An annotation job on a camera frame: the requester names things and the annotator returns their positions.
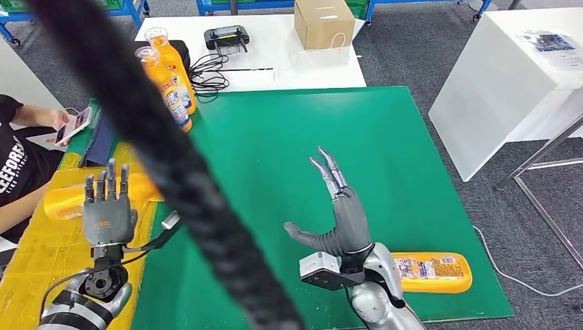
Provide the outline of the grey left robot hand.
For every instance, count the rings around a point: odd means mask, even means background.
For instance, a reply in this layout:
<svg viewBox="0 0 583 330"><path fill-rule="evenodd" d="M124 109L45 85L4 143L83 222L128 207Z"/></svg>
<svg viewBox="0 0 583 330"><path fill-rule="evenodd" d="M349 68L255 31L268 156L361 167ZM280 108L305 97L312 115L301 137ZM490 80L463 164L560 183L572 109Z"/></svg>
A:
<svg viewBox="0 0 583 330"><path fill-rule="evenodd" d="M82 231L92 245L127 244L133 240L137 212L129 199L129 166L123 164L116 176L116 160L111 158L97 179L85 179Z"/></svg>

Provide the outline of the person's left hand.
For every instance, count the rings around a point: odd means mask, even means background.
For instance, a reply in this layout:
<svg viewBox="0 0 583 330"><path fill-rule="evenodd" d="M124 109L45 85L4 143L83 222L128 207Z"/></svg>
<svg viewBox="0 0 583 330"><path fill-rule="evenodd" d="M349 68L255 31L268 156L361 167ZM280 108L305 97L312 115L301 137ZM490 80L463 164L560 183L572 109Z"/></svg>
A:
<svg viewBox="0 0 583 330"><path fill-rule="evenodd" d="M47 117L45 119L45 126L53 128L55 131L59 131L61 127L65 126L70 120L76 119L76 117L69 115L61 110L49 110ZM45 139L47 143L53 143L59 147L67 146L69 140L58 140L56 137L47 137Z"/></svg>

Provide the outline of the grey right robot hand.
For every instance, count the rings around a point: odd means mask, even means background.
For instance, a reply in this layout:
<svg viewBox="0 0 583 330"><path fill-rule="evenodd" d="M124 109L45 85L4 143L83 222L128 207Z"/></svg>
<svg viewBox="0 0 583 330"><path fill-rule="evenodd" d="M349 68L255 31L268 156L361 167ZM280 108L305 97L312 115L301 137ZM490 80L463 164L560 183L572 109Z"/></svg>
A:
<svg viewBox="0 0 583 330"><path fill-rule="evenodd" d="M295 242L332 256L347 256L369 249L373 242L358 194L348 185L334 157L321 146L318 153L324 164L313 157L309 161L319 170L327 187L335 226L324 234L313 234L288 221L283 225L285 231Z"/></svg>

